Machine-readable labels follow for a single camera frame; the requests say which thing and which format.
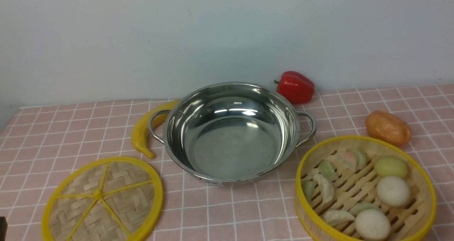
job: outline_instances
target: dumpling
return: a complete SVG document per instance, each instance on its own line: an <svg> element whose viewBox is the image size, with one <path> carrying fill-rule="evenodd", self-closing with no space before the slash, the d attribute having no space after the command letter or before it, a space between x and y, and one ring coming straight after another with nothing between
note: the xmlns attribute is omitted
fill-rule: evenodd
<svg viewBox="0 0 454 241"><path fill-rule="evenodd" d="M321 197L323 199L322 205L331 202L334 199L333 184L328 181L328 179L324 178L321 174L315 174L313 179L318 183L318 186L320 187Z"/></svg>

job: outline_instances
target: woven bamboo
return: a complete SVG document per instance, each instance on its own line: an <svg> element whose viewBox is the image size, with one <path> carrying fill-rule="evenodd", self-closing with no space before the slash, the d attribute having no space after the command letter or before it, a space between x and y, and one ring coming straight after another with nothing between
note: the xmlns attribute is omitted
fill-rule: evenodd
<svg viewBox="0 0 454 241"><path fill-rule="evenodd" d="M350 148L359 148L367 153L369 161L364 169L352 171L339 160L338 153ZM409 167L410 173L406 181L410 186L411 195L408 203L402 207L389 207L377 198L376 185L380 177L375 173L373 165L381 156L398 157ZM333 182L336 189L335 199L322 205L320 188L317 186L309 202L310 207L305 210L303 204L306 199L302 196L301 181L310 180L324 159L331 162L339 176L339 180ZM404 152L389 144L372 138L347 136L323 142L306 154L298 168L295 206L300 221L314 240L361 240L354 222L331 228L319 217L330 210L348 211L360 202L376 204L388 217L391 223L391 234L387 239L389 241L421 240L430 229L436 206L433 187L422 168Z"/></svg>
<svg viewBox="0 0 454 241"><path fill-rule="evenodd" d="M126 241L139 236L135 233L154 205L155 184L150 170L134 160L105 161L70 176L50 199L52 206L48 204L49 240Z"/></svg>

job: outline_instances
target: white wall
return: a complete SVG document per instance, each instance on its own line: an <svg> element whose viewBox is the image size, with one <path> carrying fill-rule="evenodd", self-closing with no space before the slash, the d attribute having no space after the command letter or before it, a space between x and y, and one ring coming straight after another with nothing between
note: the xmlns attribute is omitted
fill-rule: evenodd
<svg viewBox="0 0 454 241"><path fill-rule="evenodd" d="M454 82L453 0L0 0L0 103Z"/></svg>

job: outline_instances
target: pink checkered tablecloth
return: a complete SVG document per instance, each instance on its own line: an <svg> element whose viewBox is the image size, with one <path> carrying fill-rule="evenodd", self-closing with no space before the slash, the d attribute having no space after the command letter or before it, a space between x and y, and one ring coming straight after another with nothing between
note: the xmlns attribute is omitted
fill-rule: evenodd
<svg viewBox="0 0 454 241"><path fill-rule="evenodd" d="M0 215L9 224L7 240L42 240L41 215L60 182L89 162L118 155L142 159L162 176L164 211L148 240L311 240L293 207L298 162L316 142L367 135L365 117L378 109L409 123L414 137L403 149L434 183L438 214L426 239L454 236L454 84L320 92L309 104L295 106L316 116L315 139L265 180L232 189L210 187L183 173L157 141L149 142L154 160L133 150L133 125L163 102L115 100L19 110L0 133ZM308 121L301 124L302 133L308 133Z"/></svg>

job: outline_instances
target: toy banana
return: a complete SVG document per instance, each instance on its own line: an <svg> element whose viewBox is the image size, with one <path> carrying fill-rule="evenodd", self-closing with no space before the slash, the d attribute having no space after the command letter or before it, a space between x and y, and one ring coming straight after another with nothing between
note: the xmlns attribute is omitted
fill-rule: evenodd
<svg viewBox="0 0 454 241"><path fill-rule="evenodd" d="M146 138L148 137L148 121L150 120L151 115L153 113L160 111L160 110L171 110L179 100L170 101L165 103L159 107L156 107L153 110L150 110L148 113L143 115L138 122L134 125L133 132L131 133L131 143L136 151L143 153L150 159L154 158L154 154L147 148L146 146ZM163 123L168 114L161 114L154 118L153 122L151 123L152 128L155 128L157 125Z"/></svg>

